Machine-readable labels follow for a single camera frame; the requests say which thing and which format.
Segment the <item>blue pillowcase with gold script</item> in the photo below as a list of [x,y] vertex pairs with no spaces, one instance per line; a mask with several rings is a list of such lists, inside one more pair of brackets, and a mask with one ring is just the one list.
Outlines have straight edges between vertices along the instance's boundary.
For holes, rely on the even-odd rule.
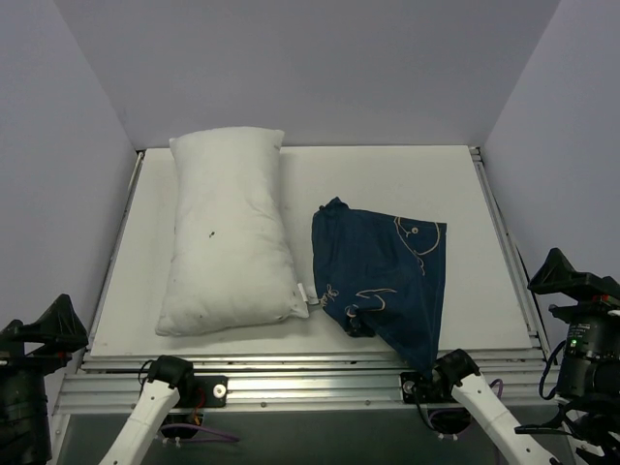
[[439,351],[447,232],[445,223],[352,209],[332,199],[312,220],[321,308],[348,336],[380,337],[428,377]]

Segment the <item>white pillow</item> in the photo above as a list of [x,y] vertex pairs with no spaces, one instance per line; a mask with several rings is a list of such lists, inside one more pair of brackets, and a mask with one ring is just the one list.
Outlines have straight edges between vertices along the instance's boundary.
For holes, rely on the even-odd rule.
[[224,127],[170,140],[178,192],[158,335],[308,318],[279,210],[284,136]]

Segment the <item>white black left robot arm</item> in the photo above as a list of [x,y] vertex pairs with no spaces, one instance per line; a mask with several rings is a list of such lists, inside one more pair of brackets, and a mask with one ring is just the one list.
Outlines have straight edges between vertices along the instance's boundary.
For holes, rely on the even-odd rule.
[[[45,376],[67,366],[88,344],[88,332],[67,294],[26,325],[13,320],[1,330],[1,462],[46,464],[52,458]],[[140,464],[169,411],[196,392],[193,364],[159,356],[141,382],[139,400],[101,460]]]

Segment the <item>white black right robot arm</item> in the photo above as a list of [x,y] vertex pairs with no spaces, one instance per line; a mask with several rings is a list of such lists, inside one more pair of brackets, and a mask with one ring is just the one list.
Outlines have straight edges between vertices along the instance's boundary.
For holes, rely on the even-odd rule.
[[610,276],[578,271],[558,248],[551,249],[531,278],[535,295],[562,294],[568,306],[552,305],[551,315],[568,326],[551,354],[561,361],[555,387],[541,389],[557,403],[556,415],[542,424],[521,424],[493,392],[479,367],[463,350],[437,360],[430,387],[441,399],[459,403],[480,425],[510,464],[556,464],[539,435],[575,440],[587,464],[619,461],[619,284]]

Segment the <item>aluminium right side rail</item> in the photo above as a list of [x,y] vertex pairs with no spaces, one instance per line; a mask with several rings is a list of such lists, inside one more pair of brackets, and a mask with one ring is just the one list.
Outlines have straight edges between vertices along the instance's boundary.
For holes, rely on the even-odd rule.
[[547,360],[552,350],[548,343],[541,311],[537,299],[527,289],[527,271],[489,184],[482,159],[482,150],[479,146],[469,146],[468,149],[532,345],[541,353],[541,360]]

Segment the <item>aluminium rail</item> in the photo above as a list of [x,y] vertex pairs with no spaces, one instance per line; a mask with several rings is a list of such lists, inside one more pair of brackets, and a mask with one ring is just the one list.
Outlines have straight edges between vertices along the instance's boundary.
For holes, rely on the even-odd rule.
[[482,150],[479,146],[469,146],[468,149],[532,345],[541,353],[541,360],[547,360],[552,350],[548,343],[541,311],[537,299],[527,289],[527,271],[489,184],[482,159]]
[[108,260],[108,267],[106,270],[106,274],[105,274],[105,278],[104,278],[104,282],[102,285],[102,288],[100,289],[100,293],[99,293],[99,298],[98,298],[98,302],[97,302],[97,307],[95,310],[95,314],[93,316],[92,319],[92,323],[90,325],[89,328],[89,334],[88,334],[88,346],[87,346],[87,350],[90,350],[90,348],[92,347],[93,343],[94,343],[94,339],[96,336],[96,332],[97,332],[97,328],[99,326],[99,321],[101,320],[101,316],[103,314],[104,311],[104,307],[106,304],[106,299],[107,299],[107,294],[108,294],[108,290],[109,290],[109,285],[111,282],[111,278],[112,278],[112,274],[114,272],[114,267],[115,267],[115,263],[116,263],[116,259],[120,250],[120,246],[122,243],[122,238],[123,238],[123,234],[124,234],[124,230],[126,227],[126,223],[128,221],[128,217],[129,217],[129,213],[131,211],[131,207],[132,207],[132,203],[133,203],[133,198],[135,196],[135,192],[137,189],[137,184],[140,180],[140,172],[143,166],[143,160],[145,157],[145,151],[144,150],[139,150],[137,152],[137,159],[136,159],[136,163],[134,165],[134,169],[132,171],[132,175],[130,178],[130,182],[128,185],[128,189],[127,189],[127,199],[125,201],[124,207],[123,207],[123,211],[122,211],[122,215],[121,215],[121,220],[120,220],[120,224],[117,230],[117,235],[116,238],[114,240],[114,244],[113,244],[113,248]]

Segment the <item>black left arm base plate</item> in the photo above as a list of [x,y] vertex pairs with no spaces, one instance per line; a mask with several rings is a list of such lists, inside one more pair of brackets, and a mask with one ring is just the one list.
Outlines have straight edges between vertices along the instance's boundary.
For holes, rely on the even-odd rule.
[[176,388],[180,399],[177,409],[222,408],[227,403],[228,382],[226,376],[198,376],[181,380],[176,384],[163,382],[165,388]]

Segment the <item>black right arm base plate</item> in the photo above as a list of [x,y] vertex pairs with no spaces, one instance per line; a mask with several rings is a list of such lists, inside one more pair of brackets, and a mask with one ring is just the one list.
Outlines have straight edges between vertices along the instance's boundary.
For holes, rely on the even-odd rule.
[[462,380],[451,378],[436,370],[429,378],[419,372],[407,371],[399,375],[402,399],[405,404],[442,404],[453,402],[451,391],[460,387]]

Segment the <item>aluminium left side rail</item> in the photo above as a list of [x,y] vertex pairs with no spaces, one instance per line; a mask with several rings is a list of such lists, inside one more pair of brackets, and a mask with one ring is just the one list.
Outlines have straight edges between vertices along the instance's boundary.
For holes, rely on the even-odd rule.
[[111,282],[111,278],[112,278],[112,274],[114,272],[114,267],[115,267],[115,263],[116,263],[116,259],[120,250],[120,246],[122,243],[122,238],[123,238],[123,234],[124,234],[124,230],[126,227],[126,223],[128,221],[128,217],[129,217],[129,213],[131,211],[131,207],[132,207],[132,203],[133,203],[133,198],[135,196],[135,192],[137,189],[137,184],[140,180],[140,172],[143,166],[143,160],[145,157],[145,151],[144,150],[139,150],[137,152],[137,159],[136,159],[136,163],[134,165],[134,169],[132,171],[132,175],[130,178],[130,182],[128,185],[128,189],[127,189],[127,199],[125,201],[124,207],[123,207],[123,211],[122,211],[122,215],[121,215],[121,220],[120,220],[120,224],[117,230],[117,235],[116,238],[114,240],[114,244],[113,244],[113,248],[108,260],[108,267],[106,270],[106,274],[105,274],[105,278],[104,278],[104,282],[102,285],[102,288],[100,289],[100,293],[99,293],[99,298],[98,298],[98,302],[97,302],[97,307],[95,310],[95,314],[93,316],[92,319],[92,323],[90,325],[89,328],[89,334],[88,334],[88,346],[87,346],[87,350],[90,350],[90,348],[92,347],[93,343],[94,343],[94,339],[96,336],[96,332],[97,332],[97,328],[99,326],[99,321],[101,320],[101,316],[103,314],[104,311],[104,307],[106,304],[106,299],[107,299],[107,294],[108,294],[108,290],[109,290],[109,285]]

